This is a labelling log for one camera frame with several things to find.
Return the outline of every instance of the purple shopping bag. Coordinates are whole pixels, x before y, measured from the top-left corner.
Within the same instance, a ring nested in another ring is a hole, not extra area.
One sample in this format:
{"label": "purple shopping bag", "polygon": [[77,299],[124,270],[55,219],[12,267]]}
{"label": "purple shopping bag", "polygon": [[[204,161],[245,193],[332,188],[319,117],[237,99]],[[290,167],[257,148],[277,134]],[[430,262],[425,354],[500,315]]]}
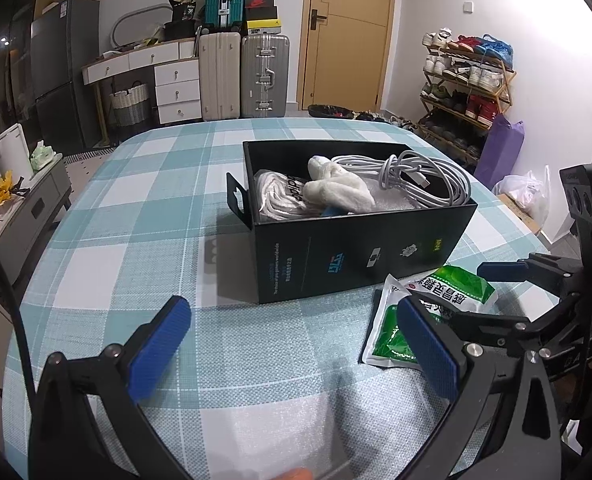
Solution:
{"label": "purple shopping bag", "polygon": [[511,124],[504,115],[496,115],[474,173],[480,183],[492,189],[511,174],[524,139],[525,125],[522,121]]}

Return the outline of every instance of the blue sneaker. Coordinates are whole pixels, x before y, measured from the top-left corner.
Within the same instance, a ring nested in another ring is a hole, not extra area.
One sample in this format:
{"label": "blue sneaker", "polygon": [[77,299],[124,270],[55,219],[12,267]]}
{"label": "blue sneaker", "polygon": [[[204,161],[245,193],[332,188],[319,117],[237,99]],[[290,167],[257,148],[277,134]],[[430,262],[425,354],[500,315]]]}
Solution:
{"label": "blue sneaker", "polygon": [[513,69],[513,47],[504,41],[496,40],[489,34],[482,37],[482,44],[475,46],[474,52],[500,59],[505,67]]}

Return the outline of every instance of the green and white package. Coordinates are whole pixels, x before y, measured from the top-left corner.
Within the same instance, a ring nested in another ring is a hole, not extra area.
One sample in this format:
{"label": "green and white package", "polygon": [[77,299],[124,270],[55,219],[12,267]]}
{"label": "green and white package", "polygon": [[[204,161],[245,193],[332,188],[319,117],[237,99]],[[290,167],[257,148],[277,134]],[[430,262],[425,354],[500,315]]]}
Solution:
{"label": "green and white package", "polygon": [[[398,302],[409,296],[410,290],[434,294],[469,312],[488,312],[498,298],[487,281],[460,267],[444,266],[429,276],[416,275],[404,280],[396,280],[389,275],[362,352],[362,362],[384,368],[419,368],[405,336],[398,330],[396,320]],[[441,321],[441,313],[436,306],[426,303],[426,308],[436,321]]]}

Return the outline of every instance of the red sneaker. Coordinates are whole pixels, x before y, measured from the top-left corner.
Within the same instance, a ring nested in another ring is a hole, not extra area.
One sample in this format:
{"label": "red sneaker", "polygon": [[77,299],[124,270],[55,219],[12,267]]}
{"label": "red sneaker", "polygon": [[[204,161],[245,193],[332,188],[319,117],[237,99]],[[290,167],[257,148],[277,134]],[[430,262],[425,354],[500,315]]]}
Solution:
{"label": "red sneaker", "polygon": [[496,115],[500,113],[498,105],[493,101],[487,101],[486,99],[480,99],[480,111],[478,112],[478,121],[485,126],[491,126]]}
{"label": "red sneaker", "polygon": [[480,101],[480,96],[470,95],[469,101],[466,102],[466,112],[464,114],[472,119],[477,119],[478,110],[480,109]]}
{"label": "red sneaker", "polygon": [[455,48],[456,50],[466,50],[467,52],[473,52],[474,46],[482,44],[481,38],[475,36],[458,36],[458,41],[450,41],[449,48]]}

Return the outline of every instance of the screw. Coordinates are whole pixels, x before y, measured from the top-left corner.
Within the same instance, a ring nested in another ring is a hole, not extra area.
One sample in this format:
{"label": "screw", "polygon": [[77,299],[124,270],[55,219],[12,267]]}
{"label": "screw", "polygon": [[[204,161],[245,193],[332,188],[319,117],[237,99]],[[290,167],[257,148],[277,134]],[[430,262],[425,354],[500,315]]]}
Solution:
{"label": "screw", "polygon": [[60,352],[54,352],[53,354],[50,354],[49,357],[47,357],[47,362],[50,365],[57,365],[60,364],[60,362],[63,360],[65,356],[63,354],[61,354]]}
{"label": "screw", "polygon": [[103,350],[103,354],[107,357],[118,357],[122,352],[122,346],[114,343],[109,345],[105,350]]}
{"label": "screw", "polygon": [[480,357],[482,355],[482,347],[477,343],[469,343],[466,346],[466,352],[472,357]]}

